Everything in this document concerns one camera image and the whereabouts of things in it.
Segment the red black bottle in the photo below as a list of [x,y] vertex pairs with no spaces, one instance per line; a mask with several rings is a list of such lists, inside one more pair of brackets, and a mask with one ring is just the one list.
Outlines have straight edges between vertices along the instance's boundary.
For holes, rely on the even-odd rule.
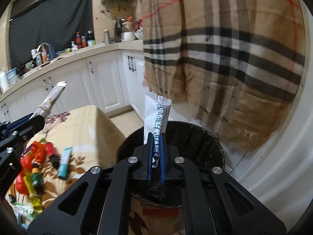
[[58,169],[60,165],[60,160],[59,160],[58,153],[56,152],[53,144],[51,142],[47,142],[45,144],[45,150],[52,166],[55,169]]

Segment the floral tablecloth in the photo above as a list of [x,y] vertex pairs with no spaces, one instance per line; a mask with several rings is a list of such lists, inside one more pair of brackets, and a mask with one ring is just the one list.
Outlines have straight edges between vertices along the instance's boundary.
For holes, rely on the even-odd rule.
[[57,170],[49,159],[40,164],[44,188],[41,196],[43,208],[46,209],[91,167],[113,167],[117,162],[117,151],[124,140],[124,134],[94,105],[47,118],[43,130],[30,143],[52,143],[59,156],[69,147],[72,151],[65,180],[59,179]]

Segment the chrome kitchen faucet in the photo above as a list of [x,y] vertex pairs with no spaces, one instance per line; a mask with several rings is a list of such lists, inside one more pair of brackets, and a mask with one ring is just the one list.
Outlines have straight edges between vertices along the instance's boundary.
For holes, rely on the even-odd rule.
[[52,44],[49,44],[47,42],[41,43],[37,47],[36,52],[42,52],[43,50],[46,51],[47,60],[54,59],[54,46]]

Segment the red plastic bag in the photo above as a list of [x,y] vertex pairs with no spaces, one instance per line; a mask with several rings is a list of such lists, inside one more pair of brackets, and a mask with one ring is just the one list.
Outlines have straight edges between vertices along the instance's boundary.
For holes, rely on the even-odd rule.
[[24,182],[24,177],[27,174],[31,173],[32,170],[32,158],[29,155],[25,155],[20,159],[20,163],[22,166],[21,172],[17,175],[15,179],[15,188],[16,190],[23,195],[29,195],[28,189],[26,187],[26,184]]

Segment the yellow snack wrapper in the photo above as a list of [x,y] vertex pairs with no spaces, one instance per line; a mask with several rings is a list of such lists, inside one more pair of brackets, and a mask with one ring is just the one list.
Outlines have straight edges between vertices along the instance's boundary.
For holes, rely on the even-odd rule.
[[35,190],[34,186],[32,185],[32,176],[31,173],[26,171],[25,176],[23,177],[23,181],[25,183],[25,186],[28,190],[29,193],[29,202],[31,203],[32,208],[37,212],[37,213],[42,213],[43,212],[43,206],[41,203],[41,197]]

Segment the orange wrapper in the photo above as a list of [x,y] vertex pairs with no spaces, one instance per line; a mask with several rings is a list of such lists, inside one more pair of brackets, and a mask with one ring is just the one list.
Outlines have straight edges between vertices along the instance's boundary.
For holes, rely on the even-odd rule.
[[47,157],[46,148],[43,143],[34,141],[31,148],[33,158],[38,163],[44,163]]

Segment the black trash bin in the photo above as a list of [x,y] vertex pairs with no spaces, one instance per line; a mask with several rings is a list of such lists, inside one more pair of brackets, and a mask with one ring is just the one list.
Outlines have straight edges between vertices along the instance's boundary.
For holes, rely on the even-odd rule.
[[[225,168],[225,157],[218,139],[208,130],[183,121],[169,121],[165,131],[167,144],[178,148],[179,155],[191,160],[202,169]],[[130,134],[117,151],[117,162],[133,155],[144,143],[144,128]],[[159,208],[180,208],[180,189],[165,189],[158,184],[148,189],[134,189],[132,196],[142,203]]]

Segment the white camel milk packet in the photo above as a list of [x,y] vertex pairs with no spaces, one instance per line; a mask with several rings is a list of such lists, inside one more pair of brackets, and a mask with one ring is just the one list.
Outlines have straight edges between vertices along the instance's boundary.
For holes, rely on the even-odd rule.
[[148,134],[153,134],[152,167],[159,164],[161,139],[160,136],[166,131],[172,101],[156,93],[145,92],[144,110],[144,144],[148,141]]

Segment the blue stick packet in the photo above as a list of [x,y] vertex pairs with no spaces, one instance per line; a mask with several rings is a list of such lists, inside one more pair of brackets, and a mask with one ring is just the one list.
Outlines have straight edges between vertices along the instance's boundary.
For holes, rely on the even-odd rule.
[[27,229],[28,229],[28,225],[25,224],[25,223],[22,223],[22,224],[21,224],[21,227],[22,227],[24,230],[27,230]]

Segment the green white wrapper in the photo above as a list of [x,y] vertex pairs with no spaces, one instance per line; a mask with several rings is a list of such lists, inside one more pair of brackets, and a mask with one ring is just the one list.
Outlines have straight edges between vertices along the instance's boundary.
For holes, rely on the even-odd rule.
[[24,216],[28,221],[31,222],[36,218],[36,212],[32,206],[15,202],[14,207],[17,213]]

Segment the plaid beige curtain cloth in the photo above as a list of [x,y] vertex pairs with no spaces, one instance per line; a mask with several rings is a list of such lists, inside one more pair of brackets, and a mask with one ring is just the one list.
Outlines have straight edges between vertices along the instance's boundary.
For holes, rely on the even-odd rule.
[[284,120],[301,83],[299,0],[141,0],[144,83],[244,151]]

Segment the teal white tube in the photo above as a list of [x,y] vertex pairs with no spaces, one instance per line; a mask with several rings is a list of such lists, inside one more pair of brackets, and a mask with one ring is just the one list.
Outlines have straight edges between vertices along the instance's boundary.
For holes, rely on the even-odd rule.
[[67,172],[68,172],[69,162],[71,159],[72,150],[73,150],[73,147],[67,147],[63,151],[59,169],[58,169],[58,178],[61,180],[66,180],[67,178]]

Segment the black window curtain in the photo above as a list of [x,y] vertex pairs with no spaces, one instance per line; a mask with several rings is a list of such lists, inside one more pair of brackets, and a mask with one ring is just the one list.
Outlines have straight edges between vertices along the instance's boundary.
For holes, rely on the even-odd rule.
[[11,66],[21,72],[40,44],[61,51],[71,46],[77,32],[86,36],[90,30],[92,0],[16,0],[8,34]]

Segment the white blender jug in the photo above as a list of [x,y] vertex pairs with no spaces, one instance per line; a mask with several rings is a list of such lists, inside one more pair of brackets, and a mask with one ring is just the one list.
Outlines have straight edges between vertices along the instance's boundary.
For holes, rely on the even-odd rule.
[[136,36],[135,36],[133,24],[127,21],[123,22],[121,40],[125,42],[125,41],[133,41],[135,39],[136,39]]

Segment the white lower cabinets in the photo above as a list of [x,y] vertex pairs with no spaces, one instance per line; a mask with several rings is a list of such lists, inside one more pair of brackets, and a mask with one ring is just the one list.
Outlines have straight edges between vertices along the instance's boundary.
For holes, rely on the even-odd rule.
[[141,52],[114,50],[82,58],[61,66],[43,68],[1,95],[1,121],[15,121],[35,112],[58,82],[67,83],[54,104],[56,115],[88,105],[97,106],[109,117],[134,107],[132,90],[141,85],[144,57]]

